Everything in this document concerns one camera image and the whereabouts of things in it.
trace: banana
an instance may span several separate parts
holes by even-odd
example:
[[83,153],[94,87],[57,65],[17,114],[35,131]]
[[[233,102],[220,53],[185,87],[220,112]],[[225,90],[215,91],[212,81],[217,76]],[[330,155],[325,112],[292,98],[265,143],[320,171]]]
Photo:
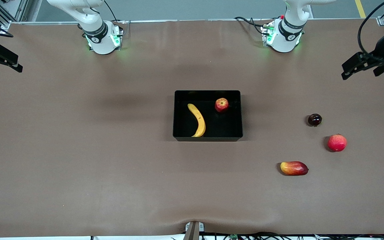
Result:
[[193,135],[193,138],[202,137],[205,132],[205,121],[202,117],[201,112],[198,110],[198,108],[195,107],[193,104],[188,104],[189,111],[192,112],[192,114],[196,117],[196,120],[198,121],[198,128],[196,129],[195,135]]

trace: tabletop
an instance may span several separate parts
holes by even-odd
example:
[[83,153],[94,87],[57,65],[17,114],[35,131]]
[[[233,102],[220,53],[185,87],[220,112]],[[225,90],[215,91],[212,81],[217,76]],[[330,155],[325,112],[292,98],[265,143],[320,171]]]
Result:
[[[384,77],[341,79],[362,20],[310,20],[290,53],[236,21],[123,25],[99,56],[75,25],[0,44],[0,237],[207,232],[384,234]],[[384,34],[370,21],[368,50]],[[176,90],[241,91],[238,142],[177,142]],[[323,124],[309,127],[318,113]],[[326,138],[342,134],[343,152]],[[305,176],[278,165],[301,161]]]

